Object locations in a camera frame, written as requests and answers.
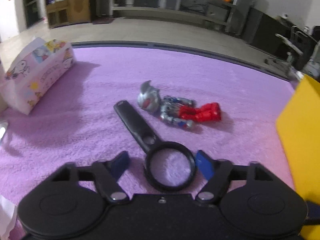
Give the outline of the black magnifying glass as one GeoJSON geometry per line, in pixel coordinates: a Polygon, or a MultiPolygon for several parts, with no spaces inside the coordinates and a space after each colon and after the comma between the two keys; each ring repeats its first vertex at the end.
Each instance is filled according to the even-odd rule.
{"type": "Polygon", "coordinates": [[[163,141],[128,101],[121,100],[117,102],[114,105],[114,110],[140,148],[146,154],[144,161],[144,175],[152,187],[162,192],[177,192],[192,184],[196,176],[197,167],[195,157],[188,148],[178,142],[163,141]],[[151,171],[152,159],[160,151],[167,149],[176,150],[180,154],[184,155],[190,167],[190,172],[186,180],[175,186],[169,186],[161,183],[156,179],[155,175],[153,175],[151,171]]]}

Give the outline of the purple fluffy table mat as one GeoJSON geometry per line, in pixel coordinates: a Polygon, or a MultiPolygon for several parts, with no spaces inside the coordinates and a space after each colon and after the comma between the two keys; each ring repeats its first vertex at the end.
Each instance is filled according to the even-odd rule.
{"type": "Polygon", "coordinates": [[[64,53],[39,77],[30,116],[7,113],[23,160],[1,158],[25,239],[299,239],[304,200],[261,163],[209,150],[219,133],[274,134],[288,82],[222,62],[138,69],[64,53]]]}

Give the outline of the silver red Ultraman figure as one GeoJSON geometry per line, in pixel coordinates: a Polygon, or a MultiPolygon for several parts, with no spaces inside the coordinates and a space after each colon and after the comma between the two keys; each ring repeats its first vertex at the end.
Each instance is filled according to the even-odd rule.
{"type": "Polygon", "coordinates": [[[138,106],[169,125],[191,129],[196,123],[221,121],[221,108],[217,102],[199,108],[196,101],[174,96],[161,97],[160,90],[146,81],[140,85],[138,106]]]}

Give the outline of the yellow plastic storage bin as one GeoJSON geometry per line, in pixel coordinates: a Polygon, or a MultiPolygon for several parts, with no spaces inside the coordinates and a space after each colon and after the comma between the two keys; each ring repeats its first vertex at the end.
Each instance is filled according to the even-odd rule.
{"type": "Polygon", "coordinates": [[[305,75],[276,120],[296,192],[319,205],[319,82],[305,75]]]}

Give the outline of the silver phone stand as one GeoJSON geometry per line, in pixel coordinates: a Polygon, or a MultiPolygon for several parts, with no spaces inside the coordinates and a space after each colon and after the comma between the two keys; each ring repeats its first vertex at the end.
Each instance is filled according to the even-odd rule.
{"type": "Polygon", "coordinates": [[[2,142],[6,132],[7,132],[7,129],[8,129],[8,121],[7,120],[1,120],[0,122],[0,142],[2,142]]]}

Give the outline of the cartoon print tissue pack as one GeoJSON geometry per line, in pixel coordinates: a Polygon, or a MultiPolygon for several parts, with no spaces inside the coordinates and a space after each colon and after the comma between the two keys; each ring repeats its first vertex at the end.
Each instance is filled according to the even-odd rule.
{"type": "Polygon", "coordinates": [[[10,108],[28,115],[75,62],[70,42],[37,37],[1,76],[1,96],[10,108]]]}

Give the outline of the black low cabinet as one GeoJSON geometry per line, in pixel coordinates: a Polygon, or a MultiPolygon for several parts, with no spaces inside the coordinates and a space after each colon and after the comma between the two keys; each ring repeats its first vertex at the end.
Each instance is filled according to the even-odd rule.
{"type": "Polygon", "coordinates": [[[263,12],[251,8],[242,32],[242,39],[260,51],[286,59],[289,47],[276,34],[289,39],[291,28],[263,12]]]}

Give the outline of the black office chair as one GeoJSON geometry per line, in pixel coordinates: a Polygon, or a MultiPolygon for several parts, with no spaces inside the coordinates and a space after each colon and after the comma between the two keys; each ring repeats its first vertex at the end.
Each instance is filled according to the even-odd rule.
{"type": "Polygon", "coordinates": [[[264,62],[282,70],[288,76],[291,68],[300,71],[312,58],[319,43],[319,25],[314,26],[311,33],[302,31],[293,25],[289,37],[280,34],[275,34],[275,36],[287,46],[287,58],[283,60],[279,57],[268,56],[264,62]]]}

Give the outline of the grey TV console shelf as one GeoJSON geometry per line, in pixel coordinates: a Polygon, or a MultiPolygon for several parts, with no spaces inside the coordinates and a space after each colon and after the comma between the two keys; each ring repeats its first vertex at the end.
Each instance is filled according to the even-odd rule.
{"type": "Polygon", "coordinates": [[[111,0],[115,15],[167,18],[240,35],[253,0],[111,0]]]}

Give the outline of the wooden cabinet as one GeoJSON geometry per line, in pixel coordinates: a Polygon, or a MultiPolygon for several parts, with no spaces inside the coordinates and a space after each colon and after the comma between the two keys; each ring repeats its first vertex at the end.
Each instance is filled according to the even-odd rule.
{"type": "Polygon", "coordinates": [[[45,0],[48,28],[90,23],[95,20],[96,0],[45,0]]]}

